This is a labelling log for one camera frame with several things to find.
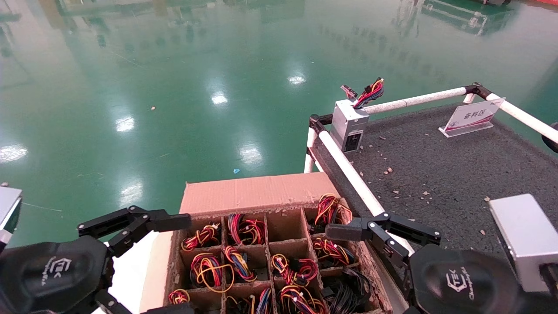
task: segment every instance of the white pipe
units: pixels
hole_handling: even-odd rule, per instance
[[[324,168],[321,167],[320,163],[318,163],[318,161],[315,161],[316,163],[316,168],[320,171],[320,172],[324,172]]]
[[[367,114],[372,115],[374,113],[390,111],[399,108],[405,108],[408,106],[414,106],[416,104],[421,104],[425,102],[438,101],[441,99],[450,98],[454,96],[460,96],[460,95],[464,95],[466,92],[467,91],[465,87],[459,87],[454,89],[448,89],[447,91],[401,99],[398,101],[375,104],[374,106],[364,107],[364,110],[366,111]]]
[[[475,100],[476,95],[477,94],[473,94],[473,93],[465,95],[465,99],[463,100],[463,102],[464,103],[473,103],[473,100]]]
[[[346,178],[357,191],[358,195],[360,196],[366,207],[368,207],[372,215],[377,216],[385,212],[386,210],[383,209],[380,202],[378,202],[378,199],[376,199],[374,194],[372,194],[370,189],[368,189],[366,183],[362,181],[362,178],[357,173],[357,171],[354,170],[347,157],[345,157],[345,154],[343,154],[339,147],[337,147],[337,144],[333,141],[331,135],[329,135],[327,131],[322,131],[320,132],[319,136],[320,140],[324,143],[325,147],[328,149],[329,153],[331,154],[335,162],[339,165]],[[391,237],[409,251],[409,256],[415,252],[407,240],[396,235],[391,235]]]
[[[500,96],[496,94],[490,94],[486,97],[486,100],[492,101],[495,99],[499,99]],[[539,132],[540,134],[548,137],[551,141],[558,143],[558,130],[554,130],[552,127],[547,125],[546,123],[540,121],[539,119],[531,116],[527,112],[517,108],[516,106],[512,105],[511,103],[504,101],[500,105],[500,110],[504,110],[510,116],[518,119],[519,121],[525,123],[528,127],[532,128],[533,130]]]
[[[318,135],[316,134],[316,131],[314,131],[314,129],[312,129],[311,127],[308,128],[308,139],[306,140],[306,147],[307,148],[311,148],[314,146],[314,141],[316,140],[316,137]],[[314,160],[312,160],[312,157],[309,154],[306,154],[306,159],[304,160],[304,173],[311,173],[312,170],[314,170]]]

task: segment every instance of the bundled cables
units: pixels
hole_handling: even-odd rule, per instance
[[[271,314],[272,298],[271,288],[266,288],[259,295],[259,302],[256,306],[256,297],[251,295],[249,298],[236,299],[227,296],[226,300],[227,313],[233,314]]]
[[[306,288],[284,286],[279,299],[283,314],[326,314],[322,301],[314,298]]]
[[[190,302],[190,295],[184,289],[177,289],[169,294],[169,301],[171,304]]]
[[[341,217],[338,216],[340,211],[345,211],[349,215],[349,219],[353,219],[353,213],[343,206],[335,195],[322,195],[318,203],[318,215],[314,219],[314,225],[325,227],[329,223],[341,222]]]
[[[223,253],[227,260],[231,263],[234,270],[246,282],[256,280],[256,275],[248,268],[246,259],[233,246],[227,246],[223,249]]]
[[[237,245],[254,245],[265,242],[264,223],[259,220],[242,220],[244,214],[234,213],[229,216],[230,236]]]
[[[372,284],[363,274],[343,268],[343,276],[324,278],[322,295],[331,314],[352,314],[365,311],[364,304],[372,293]]]
[[[254,314],[254,310],[256,307],[256,298],[252,295],[250,296],[250,300],[246,298],[237,300],[234,297],[227,296],[227,298],[225,299],[225,303],[228,313]]]
[[[294,259],[293,262],[289,266],[289,260],[283,254],[275,254],[271,257],[271,264],[285,279],[287,285],[308,286],[318,275],[318,265],[311,259]]]
[[[383,95],[383,78],[378,78],[374,83],[364,88],[364,92],[353,104],[354,109],[361,109],[368,102],[375,101]]]
[[[229,264],[220,265],[215,255],[200,253],[194,257],[190,265],[190,280],[198,285],[205,284],[213,292],[224,293],[233,286],[234,272],[232,274],[233,279],[227,289],[219,291],[212,287],[220,287],[222,285],[223,268],[225,267],[230,267],[231,271],[233,271],[233,267]]]
[[[271,302],[271,288],[266,288],[259,295],[259,303],[258,307],[256,308],[256,314],[271,314]]]
[[[330,263],[333,263],[326,267],[347,266],[355,262],[353,253],[330,240],[317,238],[312,245],[318,254],[318,261],[329,260]]]
[[[219,236],[220,230],[220,223],[207,225],[201,231],[196,230],[196,234],[193,237],[184,239],[180,246],[182,247],[183,251],[190,252],[195,248],[202,248],[208,244],[217,245],[220,243],[220,240],[217,238]]]

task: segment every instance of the yellow wire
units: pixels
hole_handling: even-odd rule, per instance
[[[285,260],[285,266],[288,266],[288,259],[287,259],[283,254],[275,254],[275,255],[271,258],[271,260],[273,261],[273,258],[276,257],[276,256],[279,256],[280,258],[284,259],[284,260]],[[275,269],[277,269],[277,270],[279,271],[280,274],[282,274],[282,273],[285,271],[284,269],[279,269],[279,268],[277,268],[277,266],[275,266],[275,263],[272,263],[272,264],[273,264],[273,267],[274,267]]]
[[[186,302],[190,302],[190,294],[188,293],[188,291],[186,291],[184,289],[177,289],[177,290],[173,291],[173,293],[176,293],[176,292],[182,292],[183,294],[185,294],[186,295],[186,300],[187,300]]]
[[[208,272],[208,271],[210,271],[210,270],[216,270],[216,269],[225,268],[225,267],[230,267],[230,272],[232,273],[232,276],[233,276],[233,279],[230,281],[230,286],[229,286],[227,289],[223,290],[223,291],[215,290],[215,289],[213,289],[212,287],[210,287],[210,285],[209,285],[209,284],[207,283],[207,281],[205,280],[205,277],[202,276],[202,275],[203,275],[205,272]],[[211,268],[208,268],[208,269],[204,269],[204,270],[202,270],[200,273],[198,273],[198,277],[196,278],[196,281],[200,282],[200,276],[201,276],[201,279],[203,280],[203,282],[205,283],[205,285],[209,288],[209,290],[211,290],[211,291],[213,291],[213,292],[215,292],[215,293],[225,293],[225,292],[229,291],[229,290],[233,287],[233,284],[234,284],[234,269],[233,269],[233,267],[232,267],[230,264],[225,264],[225,265],[221,265],[221,266],[218,266],[218,267],[211,267]]]
[[[250,309],[250,313],[254,314],[254,308],[256,307],[256,298],[254,297],[254,295],[250,296],[252,298],[252,308]]]
[[[233,300],[234,304],[238,305],[238,301],[237,301],[235,298],[231,297],[231,296],[227,296],[227,297],[225,298],[225,302],[226,302],[229,298],[230,298],[231,300]]]

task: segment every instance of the cardboard divider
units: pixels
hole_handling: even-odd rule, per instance
[[[307,238],[306,217],[300,207],[278,208],[267,214],[270,242]]]
[[[329,240],[329,239],[325,236],[325,234],[314,234],[314,235],[311,236],[311,238],[312,238],[312,248],[313,248],[313,249],[314,249],[314,240],[316,240],[316,239],[318,239],[318,238],[320,238],[320,239],[322,239],[322,240],[323,240],[323,239]],[[340,245],[340,246],[342,246],[343,248],[349,250],[349,251],[353,254],[353,256],[354,256],[354,262],[353,262],[353,264],[354,264],[354,263],[358,263],[358,256],[355,254],[356,248],[355,248],[355,245],[354,245],[353,242],[338,241],[338,240],[330,240],[330,241],[331,241],[333,244]],[[314,252],[316,253],[316,256],[318,256],[318,251],[317,251],[316,249],[314,249]],[[323,261],[324,261],[323,258],[319,258],[319,257],[318,257],[318,267],[319,267],[320,269],[327,269],[327,268],[342,266],[342,265],[332,265],[332,266],[329,266],[329,267],[325,267]]]
[[[360,263],[353,263],[353,264],[347,265],[347,266],[337,266],[337,267],[330,267],[330,268],[320,269],[320,275],[321,275],[322,279],[324,277],[341,276],[342,270],[345,267],[360,269]]]
[[[267,219],[266,219],[266,214],[264,212],[259,212],[259,213],[243,213],[244,216],[242,217],[242,220],[259,220],[259,221],[263,221],[264,224],[264,230],[268,229],[267,226]],[[223,242],[226,245],[234,245],[237,246],[237,244],[234,242],[233,238],[230,235],[230,230],[229,230],[229,216],[224,216],[223,217],[223,230],[224,232],[224,239],[225,241]]]
[[[270,274],[267,268],[267,257],[266,253],[266,245],[241,245],[235,246],[236,250],[241,254],[246,254],[248,264],[248,269],[253,271],[257,279],[256,281],[267,281],[270,279]],[[238,275],[238,273],[234,273],[234,282],[236,283],[243,283],[244,281]]]
[[[190,295],[190,303],[203,314],[220,314],[222,313],[221,293],[214,293],[208,288],[199,288],[188,290]]]
[[[230,314],[229,311],[227,311],[227,298],[228,297],[233,297],[236,300],[239,299],[243,299],[246,298],[247,300],[251,301],[251,296],[254,296],[255,298],[255,302],[254,302],[254,307],[257,307],[259,304],[259,296],[260,294],[266,289],[266,288],[271,288],[272,285],[272,281],[255,281],[253,283],[238,283],[238,284],[234,284],[233,287],[225,294],[224,296],[224,304],[223,304],[223,308],[224,314]]]

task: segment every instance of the box compartment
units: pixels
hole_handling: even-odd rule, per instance
[[[260,213],[244,213],[244,212],[238,212],[241,214],[244,214],[244,216],[242,217],[242,220],[258,220],[258,221],[262,221],[263,222],[263,230],[267,230],[267,217],[266,214],[263,212]],[[225,228],[223,229],[225,231],[224,233],[224,238],[225,238],[225,242],[228,245],[233,245],[233,246],[237,246],[238,244],[233,240],[233,238],[231,237],[231,233],[230,233],[230,229],[229,229],[229,216],[224,216],[223,217],[223,222],[224,222],[224,226]]]

